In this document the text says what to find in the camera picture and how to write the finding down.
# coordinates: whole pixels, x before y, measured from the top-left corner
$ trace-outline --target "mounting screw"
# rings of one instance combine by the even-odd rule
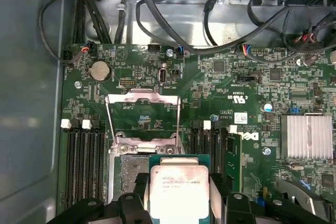
[[[171,49],[171,48],[167,49],[167,51],[166,51],[166,55],[167,55],[168,57],[173,57],[173,56],[174,56],[174,50]]]
[[[234,194],[233,197],[235,199],[242,199],[243,198],[243,196],[241,194]]]
[[[224,0],[217,0],[217,3],[218,3],[219,5],[224,5]]]
[[[90,201],[90,202],[88,203],[88,206],[91,207],[91,206],[94,206],[94,205],[96,205],[96,204],[97,204],[97,202],[95,202],[95,201]]]
[[[81,81],[75,81],[75,88],[80,89],[82,87],[82,82]]]
[[[123,144],[119,147],[120,153],[125,154],[128,151],[128,146]]]
[[[265,147],[265,148],[262,149],[262,152],[265,156],[268,156],[268,155],[271,155],[272,150],[268,147]]]
[[[172,148],[167,148],[166,153],[172,155],[174,154],[174,150]]]
[[[278,199],[275,199],[275,200],[273,200],[273,204],[277,205],[277,206],[282,206],[282,201],[278,200]]]

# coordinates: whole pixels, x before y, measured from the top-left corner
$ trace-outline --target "green circuit board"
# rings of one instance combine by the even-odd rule
[[[69,52],[76,53],[82,47],[72,45]],[[186,154],[208,154],[214,147],[225,149],[223,168],[215,164],[213,169],[231,177],[234,191],[241,191],[254,201],[260,197],[273,197],[275,179],[281,178],[309,185],[313,192],[336,202],[336,165],[333,160],[291,160],[304,167],[294,170],[281,156],[282,115],[323,113],[331,115],[333,123],[336,123],[336,70],[330,63],[330,52],[311,55],[316,56],[317,61],[305,66],[302,59],[297,61],[303,57],[301,55],[290,62],[266,65],[248,60],[242,53],[197,56],[185,51],[182,55],[168,57],[165,53],[167,49],[169,47],[157,46],[155,51],[149,51],[148,46],[98,45],[95,55],[86,54],[73,67],[65,68],[61,118],[80,122],[83,119],[98,120],[99,130],[92,134],[92,139],[95,139],[95,134],[100,134],[99,143],[103,150],[99,159],[102,159],[100,170],[92,176],[94,185],[87,194],[79,193],[79,198],[89,194],[107,201],[108,148],[112,144],[112,134],[105,105],[106,95],[126,94],[130,89],[141,88],[181,98],[179,135]],[[282,48],[253,48],[251,53],[268,60],[287,55]],[[94,81],[88,71],[98,60],[110,66],[110,77],[105,82]],[[165,70],[164,82],[160,82],[161,69]],[[80,88],[75,87],[76,81],[80,81]],[[272,105],[270,113],[265,113],[265,104]],[[112,104],[111,110],[115,128],[127,136],[148,141],[154,137],[169,137],[176,129],[177,109],[172,105],[139,101]],[[227,134],[231,140],[227,138],[225,146],[219,146],[222,143],[211,146],[211,143],[193,140],[194,126],[199,123],[202,127],[203,122],[209,120],[212,124],[219,122],[221,129],[236,128],[236,133]],[[74,142],[79,133],[73,136]],[[61,134],[59,212],[74,202],[74,188],[82,183],[70,181],[71,175],[67,173],[71,160],[69,135],[68,131]],[[270,149],[269,155],[265,155],[265,148]],[[87,164],[87,158],[84,157],[82,162]],[[98,158],[92,162],[97,169]],[[96,182],[98,173],[99,186]],[[120,192],[122,179],[116,176],[115,180],[118,180],[115,184],[119,185],[114,188],[119,188]]]

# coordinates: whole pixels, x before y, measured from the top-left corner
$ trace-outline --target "capacitor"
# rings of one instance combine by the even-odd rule
[[[308,59],[305,59],[305,60],[303,61],[303,64],[304,64],[306,67],[308,67],[308,66],[313,65],[317,60],[318,60],[317,55],[313,55],[313,56],[309,57]]]
[[[111,68],[105,61],[98,60],[91,65],[89,73],[97,82],[104,82],[111,77]]]
[[[273,110],[273,106],[270,103],[265,103],[260,107],[260,109],[263,112],[270,113]]]
[[[212,122],[216,122],[216,121],[218,121],[218,119],[219,119],[219,116],[218,116],[218,115],[212,114],[212,115],[210,116],[210,120],[211,120]]]

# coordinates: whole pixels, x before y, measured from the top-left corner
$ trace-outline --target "integrated circuit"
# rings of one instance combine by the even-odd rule
[[[279,68],[271,68],[269,70],[269,80],[270,81],[281,81],[281,69]]]
[[[322,174],[322,186],[333,188],[334,187],[334,175],[332,174]]]
[[[214,72],[225,72],[225,62],[214,61]]]

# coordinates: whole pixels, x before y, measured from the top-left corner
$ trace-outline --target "wire bundle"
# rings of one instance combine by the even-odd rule
[[[248,56],[251,51],[252,45],[242,45],[242,47],[244,55]]]

